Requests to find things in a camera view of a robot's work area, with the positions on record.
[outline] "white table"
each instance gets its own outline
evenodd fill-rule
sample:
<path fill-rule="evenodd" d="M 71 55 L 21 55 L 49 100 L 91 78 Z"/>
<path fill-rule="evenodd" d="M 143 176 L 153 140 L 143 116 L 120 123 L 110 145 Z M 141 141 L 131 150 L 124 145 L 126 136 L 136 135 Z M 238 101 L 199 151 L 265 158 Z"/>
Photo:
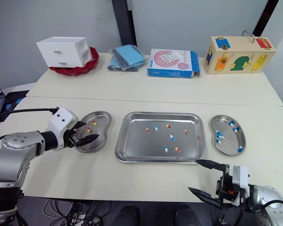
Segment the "white table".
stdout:
<path fill-rule="evenodd" d="M 199 202 L 188 186 L 215 194 L 221 176 L 197 164 L 123 163 L 114 148 L 123 117 L 133 111 L 195 113 L 203 122 L 206 158 L 219 163 L 247 165 L 250 183 L 273 186 L 283 195 L 283 107 L 198 105 L 74 98 L 27 97 L 17 109 L 65 106 L 79 118 L 94 111 L 112 116 L 105 147 L 97 153 L 67 148 L 48 151 L 31 161 L 23 186 L 30 196 L 135 201 Z M 245 152 L 227 156 L 211 143 L 209 121 L 217 114 L 236 119 L 246 136 Z M 13 132 L 44 131 L 48 112 L 15 113 L 0 127 L 0 136 Z"/>
<path fill-rule="evenodd" d="M 101 53 L 96 68 L 80 76 L 48 70 L 28 97 L 63 97 L 170 103 L 282 106 L 264 73 L 207 74 L 200 58 L 201 75 L 192 79 L 149 77 L 147 64 L 138 72 L 111 72 L 111 55 Z"/>

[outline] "rectangular metal tray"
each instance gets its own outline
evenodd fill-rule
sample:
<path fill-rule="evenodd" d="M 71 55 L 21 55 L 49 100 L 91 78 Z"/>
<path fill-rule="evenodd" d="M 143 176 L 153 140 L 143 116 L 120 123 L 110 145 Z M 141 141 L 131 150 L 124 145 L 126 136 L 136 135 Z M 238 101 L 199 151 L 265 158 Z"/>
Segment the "rectangular metal tray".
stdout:
<path fill-rule="evenodd" d="M 129 113 L 123 119 L 115 147 L 115 155 L 124 162 L 195 163 L 204 151 L 202 121 L 190 113 Z"/>

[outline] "black floor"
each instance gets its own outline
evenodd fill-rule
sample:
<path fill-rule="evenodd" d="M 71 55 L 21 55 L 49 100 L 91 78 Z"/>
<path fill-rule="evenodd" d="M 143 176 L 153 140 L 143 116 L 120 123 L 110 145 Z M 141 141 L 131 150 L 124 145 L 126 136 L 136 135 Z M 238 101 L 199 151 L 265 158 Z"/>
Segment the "black floor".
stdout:
<path fill-rule="evenodd" d="M 29 226 L 48 226 L 54 218 L 49 218 L 42 213 L 44 204 L 48 199 L 25 196 L 18 202 L 18 209 L 22 217 L 27 221 Z M 104 226 L 111 225 L 113 219 L 122 207 L 133 204 L 140 209 L 140 226 L 173 226 L 174 209 L 178 202 L 125 202 L 125 201 L 113 201 L 112 211 L 104 217 Z M 201 224 L 203 226 L 213 226 L 218 218 L 221 218 L 225 214 L 225 221 L 229 224 L 234 224 L 239 214 L 239 208 L 219 210 L 205 203 L 186 203 L 197 214 Z M 110 202 L 102 202 L 99 208 L 99 215 L 104 215 L 109 209 Z M 70 202 L 59 201 L 58 206 L 61 212 L 67 213 L 70 208 Z M 49 214 L 54 215 L 54 212 L 50 212 L 50 208 L 47 208 Z M 256 216 L 251 213 L 244 213 L 240 223 L 241 226 L 256 226 Z"/>

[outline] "white plastic drawer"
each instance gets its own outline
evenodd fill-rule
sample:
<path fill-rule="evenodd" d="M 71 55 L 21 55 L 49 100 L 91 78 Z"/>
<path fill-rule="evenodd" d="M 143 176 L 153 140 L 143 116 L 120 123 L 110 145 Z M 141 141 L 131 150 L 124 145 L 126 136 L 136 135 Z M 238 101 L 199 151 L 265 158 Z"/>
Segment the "white plastic drawer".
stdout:
<path fill-rule="evenodd" d="M 44 57 L 48 67 L 84 67 L 78 57 Z"/>
<path fill-rule="evenodd" d="M 74 45 L 38 45 L 38 47 L 43 57 L 78 57 L 83 52 L 77 52 Z"/>

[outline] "robotic arm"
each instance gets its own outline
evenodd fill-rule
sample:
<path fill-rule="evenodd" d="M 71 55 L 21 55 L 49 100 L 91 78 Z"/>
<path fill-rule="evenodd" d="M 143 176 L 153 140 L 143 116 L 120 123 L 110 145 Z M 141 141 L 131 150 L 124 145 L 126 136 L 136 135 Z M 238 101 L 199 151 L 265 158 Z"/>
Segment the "robotic arm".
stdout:
<path fill-rule="evenodd" d="M 91 134 L 79 139 L 75 129 L 84 122 L 66 108 L 59 108 L 51 118 L 45 132 L 14 133 L 2 139 L 0 149 L 0 224 L 14 220 L 17 201 L 23 197 L 22 187 L 30 161 L 45 151 L 59 151 L 65 147 L 82 146 L 99 135 Z"/>
<path fill-rule="evenodd" d="M 246 166 L 234 166 L 233 175 L 230 176 L 229 164 L 219 164 L 211 160 L 196 160 L 196 162 L 208 169 L 223 172 L 222 177 L 217 181 L 218 198 L 212 198 L 202 190 L 189 187 L 189 190 L 200 200 L 221 208 L 223 200 L 226 199 L 231 201 L 233 206 L 240 206 L 245 211 L 256 213 L 258 225 L 283 226 L 283 197 L 273 187 L 250 185 L 250 175 Z"/>

